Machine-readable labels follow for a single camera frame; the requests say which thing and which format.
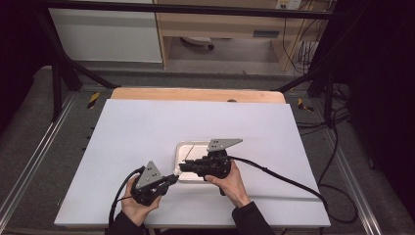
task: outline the left hand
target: left hand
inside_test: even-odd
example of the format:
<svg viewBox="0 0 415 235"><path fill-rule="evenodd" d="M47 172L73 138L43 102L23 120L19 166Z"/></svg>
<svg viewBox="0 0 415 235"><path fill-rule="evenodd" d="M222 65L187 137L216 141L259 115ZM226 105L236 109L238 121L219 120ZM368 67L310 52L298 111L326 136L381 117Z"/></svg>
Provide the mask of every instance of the left hand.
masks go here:
<svg viewBox="0 0 415 235"><path fill-rule="evenodd" d="M138 175L132 177L127 182L127 186L125 189L125 197L131 197L131 188L134 183L134 180L138 177ZM161 196L158 196L151 205L144 206L138 204L133 198L127 198L121 201L122 211L127 215L127 217L135 223L137 226L141 226L144 220L146 219L147 215L152 211L159 207Z"/></svg>

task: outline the right hand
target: right hand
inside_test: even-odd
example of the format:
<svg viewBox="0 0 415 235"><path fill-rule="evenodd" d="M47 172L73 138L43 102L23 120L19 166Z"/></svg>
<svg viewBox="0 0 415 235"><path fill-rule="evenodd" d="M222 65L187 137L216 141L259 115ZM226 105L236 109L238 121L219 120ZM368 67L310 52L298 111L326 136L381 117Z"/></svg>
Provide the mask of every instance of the right hand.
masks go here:
<svg viewBox="0 0 415 235"><path fill-rule="evenodd" d="M219 179L212 175L206 175L205 180L221 188L237 208L241 208L251 202L245 190L244 182L242 182L241 173L234 160L231 160L231 171L226 178Z"/></svg>

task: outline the white cabinet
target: white cabinet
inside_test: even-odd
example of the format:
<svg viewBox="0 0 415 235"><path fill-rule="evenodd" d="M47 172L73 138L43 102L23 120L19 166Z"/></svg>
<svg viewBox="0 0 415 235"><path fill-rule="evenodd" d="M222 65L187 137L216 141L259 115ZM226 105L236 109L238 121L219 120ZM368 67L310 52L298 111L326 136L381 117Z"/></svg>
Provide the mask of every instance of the white cabinet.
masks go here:
<svg viewBox="0 0 415 235"><path fill-rule="evenodd" d="M108 1L152 3L151 0ZM50 13L65 51L74 60L161 63L153 13L66 9L50 9Z"/></svg>

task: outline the gray carpet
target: gray carpet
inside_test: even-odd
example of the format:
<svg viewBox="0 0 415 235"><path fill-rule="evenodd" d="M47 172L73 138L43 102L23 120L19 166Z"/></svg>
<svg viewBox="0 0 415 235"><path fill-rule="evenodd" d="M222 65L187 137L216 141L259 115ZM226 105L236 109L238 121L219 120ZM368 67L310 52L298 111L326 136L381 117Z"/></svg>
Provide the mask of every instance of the gray carpet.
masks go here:
<svg viewBox="0 0 415 235"><path fill-rule="evenodd" d="M101 75L112 82L125 86L252 88L260 90L276 88L289 80L287 77L279 77L280 79L276 80L275 76L191 73L173 75L168 72L101 72ZM50 123L53 105L50 81L49 72L43 70L38 73L30 95L16 114L14 121L0 138L0 166L2 169L0 199L2 201L13 187ZM101 92L94 109L88 110L86 106L92 94L93 91L82 91L77 94L64 125L34 175L30 186L9 221L7 229L67 231L65 228L53 224L59 210L58 202L65 197L69 189L71 179L83 155L82 148L87 147L87 136L93 133L91 127L96 124L105 99L111 95L111 90ZM293 107L296 121L317 122L316 113L298 109L298 99L295 96L287 94L287 102ZM304 102L309 102L306 98L302 98ZM356 173L383 231L386 234L415 234L413 221L409 218L383 174L368 166L366 155L354 133L352 124L348 122L340 124L339 136L347 159ZM318 178L332 153L327 137L324 131L320 130L313 134L303 135L302 141L314 176ZM346 191L344 181L335 163L329 168L323 182ZM330 213L340 218L352 216L352 206L343 195L326 189L321 191L329 202ZM353 224L341 224L332 220L332 226L325 231L327 234L365 234L360 220ZM317 234L316 230L306 229L292 229L291 232L294 234L308 232Z"/></svg>

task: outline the sleeve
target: sleeve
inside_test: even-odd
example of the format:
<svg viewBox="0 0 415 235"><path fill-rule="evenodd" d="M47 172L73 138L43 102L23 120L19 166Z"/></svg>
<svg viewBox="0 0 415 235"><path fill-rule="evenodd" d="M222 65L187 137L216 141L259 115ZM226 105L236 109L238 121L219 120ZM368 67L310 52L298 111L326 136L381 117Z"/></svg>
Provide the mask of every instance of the sleeve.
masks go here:
<svg viewBox="0 0 415 235"><path fill-rule="evenodd" d="M275 235L254 202L232 211L239 235Z"/></svg>
<svg viewBox="0 0 415 235"><path fill-rule="evenodd" d="M144 225L135 225L122 211L116 216L106 235L142 235L146 234Z"/></svg>

